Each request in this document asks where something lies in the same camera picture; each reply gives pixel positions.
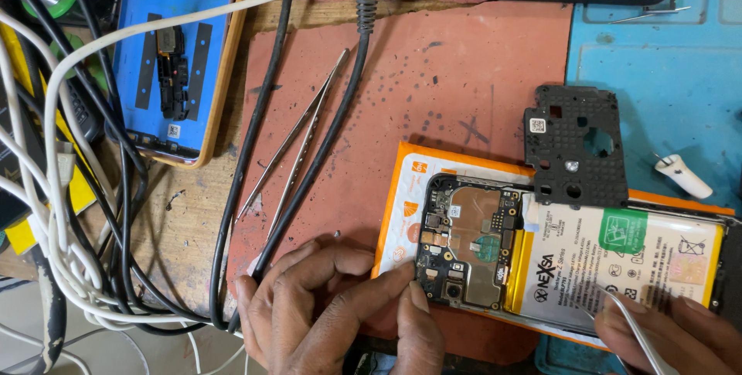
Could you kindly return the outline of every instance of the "metal pin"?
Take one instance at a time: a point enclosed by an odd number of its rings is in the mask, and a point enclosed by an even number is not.
[[[665,158],[664,158],[664,157],[662,157],[662,156],[660,156],[660,155],[658,155],[658,154],[656,154],[656,153],[654,153],[654,152],[652,152],[652,154],[654,154],[654,156],[656,156],[656,157],[657,157],[657,159],[661,160],[661,161],[662,161],[662,163],[664,163],[664,164],[665,164],[665,166],[670,166],[670,163],[668,163],[668,162],[667,162],[667,161],[665,160]]]

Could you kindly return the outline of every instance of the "nexsa logo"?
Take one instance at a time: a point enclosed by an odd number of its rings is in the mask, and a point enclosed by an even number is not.
[[[539,288],[549,288],[549,282],[554,277],[553,271],[556,269],[556,266],[553,266],[552,258],[554,255],[543,255],[541,258],[541,263],[539,265],[539,270],[536,271],[536,276],[539,279],[539,284],[537,285]]]

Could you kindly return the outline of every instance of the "phone battery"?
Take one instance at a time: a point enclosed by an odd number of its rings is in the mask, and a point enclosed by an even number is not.
[[[505,309],[592,330],[598,286],[664,311],[671,297],[708,306],[723,227],[636,209],[539,206],[539,231],[516,240],[518,277]]]

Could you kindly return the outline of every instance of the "fingernail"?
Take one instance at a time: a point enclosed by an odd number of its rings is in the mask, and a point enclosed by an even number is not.
[[[706,317],[716,317],[716,314],[712,313],[708,308],[704,307],[703,304],[700,304],[700,302],[691,300],[691,298],[688,297],[681,297],[681,299],[682,302],[684,302],[691,310],[694,310]]]
[[[310,247],[311,245],[313,245],[314,243],[315,243],[315,239],[311,239],[310,241],[308,241],[308,242],[306,242],[305,244],[301,245],[301,246],[299,247],[299,249],[297,249],[297,250],[304,250],[304,249],[306,249],[307,247]]]
[[[427,305],[427,297],[425,296],[425,291],[423,291],[422,286],[415,279],[410,281],[410,292],[412,294],[411,296],[415,307],[424,311],[425,313],[430,314],[431,309]]]
[[[242,284],[243,279],[246,277],[246,275],[242,275],[237,277],[237,280],[235,281],[235,292],[237,292],[237,298],[242,296]]]
[[[623,318],[623,315],[618,315],[616,313],[610,313],[610,312],[602,312],[600,313],[603,319],[603,323],[606,324],[606,326],[622,332],[624,334],[632,334],[631,326],[628,325],[628,322],[625,318]]]

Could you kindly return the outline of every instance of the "metal tweezers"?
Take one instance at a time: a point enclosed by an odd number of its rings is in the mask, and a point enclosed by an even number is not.
[[[283,155],[286,154],[286,152],[289,150],[289,147],[291,147],[291,144],[294,142],[294,140],[296,140],[297,136],[301,132],[302,127],[306,124],[307,120],[309,120],[311,116],[310,127],[306,131],[304,141],[301,144],[301,149],[299,150],[299,155],[297,155],[296,161],[294,161],[294,166],[291,170],[291,173],[289,174],[289,181],[286,183],[286,187],[283,189],[283,195],[281,195],[281,201],[278,204],[278,210],[276,210],[275,217],[273,218],[273,223],[271,223],[270,230],[268,230],[268,236],[271,235],[271,233],[273,232],[273,228],[275,228],[276,222],[278,222],[278,218],[281,217],[283,205],[286,203],[286,200],[288,199],[289,194],[291,194],[291,190],[296,183],[299,171],[301,171],[301,166],[306,159],[306,155],[309,153],[311,141],[315,136],[315,131],[317,128],[317,124],[319,123],[320,116],[322,114],[322,109],[324,108],[324,104],[327,101],[325,97],[329,94],[329,91],[332,89],[332,86],[338,79],[340,72],[348,61],[349,54],[350,50],[348,49],[344,49],[343,52],[340,54],[338,62],[330,71],[329,76],[327,76],[327,79],[325,80],[322,87],[320,87],[317,96],[315,96],[314,99],[311,101],[310,106],[306,108],[304,113],[299,118],[299,121],[297,121],[294,128],[292,128],[289,135],[286,137],[283,143],[281,143],[281,147],[278,148],[278,151],[273,155],[273,158],[265,167],[263,174],[260,176],[260,178],[257,180],[257,183],[255,184],[255,188],[252,190],[249,197],[247,197],[245,204],[242,205],[242,209],[240,209],[240,213],[237,215],[235,223],[237,223],[242,215],[245,214],[245,211],[248,209],[248,207],[251,206],[252,203],[255,201],[255,197],[260,192],[260,190],[263,189],[263,184],[265,184],[265,181],[268,180],[268,176],[270,176],[273,169],[283,158]]]
[[[675,368],[670,366],[664,359],[662,359],[662,356],[657,353],[657,351],[654,349],[654,346],[652,346],[652,343],[649,342],[649,338],[646,336],[636,320],[634,320],[634,316],[628,312],[626,306],[623,305],[623,303],[617,298],[617,296],[614,295],[612,292],[607,291],[602,286],[598,286],[598,289],[604,292],[606,294],[606,297],[610,297],[611,300],[618,305],[618,308],[621,309],[623,316],[626,318],[626,322],[628,322],[629,327],[631,327],[631,331],[634,332],[636,340],[639,342],[639,345],[644,350],[644,353],[649,359],[649,363],[652,364],[652,367],[654,368],[654,371],[657,372],[657,375],[680,375]],[[577,308],[589,315],[591,319],[595,320],[595,315],[593,315],[593,313],[585,308],[585,306],[580,303],[574,304],[577,305]],[[618,358],[618,360],[621,362],[621,365],[623,365],[623,369],[626,370],[626,373],[628,375],[634,375],[638,373],[634,369],[634,367],[630,366],[625,360],[621,359],[620,357]]]

